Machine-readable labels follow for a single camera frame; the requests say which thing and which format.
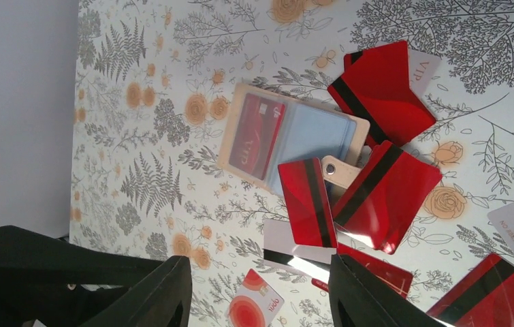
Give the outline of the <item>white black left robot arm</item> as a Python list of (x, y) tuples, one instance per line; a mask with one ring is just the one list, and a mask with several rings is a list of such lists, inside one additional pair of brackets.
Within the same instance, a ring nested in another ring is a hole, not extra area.
[(79, 326), (124, 296), (159, 260), (90, 250), (0, 227), (0, 326)]

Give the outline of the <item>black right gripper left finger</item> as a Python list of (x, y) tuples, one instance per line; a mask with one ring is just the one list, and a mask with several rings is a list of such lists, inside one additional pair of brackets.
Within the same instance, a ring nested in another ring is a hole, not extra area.
[(175, 255), (83, 326), (187, 326), (192, 300), (190, 260)]

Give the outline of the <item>red magnetic stripe card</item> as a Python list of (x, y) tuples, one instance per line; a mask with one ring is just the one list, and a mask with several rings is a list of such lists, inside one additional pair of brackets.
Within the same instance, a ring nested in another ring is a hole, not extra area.
[(278, 173), (294, 242), (336, 248), (338, 241), (320, 159), (282, 163)]

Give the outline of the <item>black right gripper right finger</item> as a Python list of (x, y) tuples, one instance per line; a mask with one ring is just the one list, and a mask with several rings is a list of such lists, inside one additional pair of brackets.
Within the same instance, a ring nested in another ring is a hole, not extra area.
[(442, 326), (348, 255), (333, 255), (328, 294), (335, 326)]

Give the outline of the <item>beige leather card holder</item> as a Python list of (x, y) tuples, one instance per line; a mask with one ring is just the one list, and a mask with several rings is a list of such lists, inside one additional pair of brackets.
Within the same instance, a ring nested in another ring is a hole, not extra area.
[[(263, 180), (229, 164), (234, 134), (247, 93), (284, 102), (287, 106)], [(311, 157), (321, 159), (328, 155), (348, 164), (355, 164), (365, 144), (369, 127), (370, 124), (365, 119), (338, 112), (322, 104), (305, 102), (238, 83), (234, 89), (217, 165), (256, 187), (281, 196), (283, 191), (277, 168), (279, 164)]]

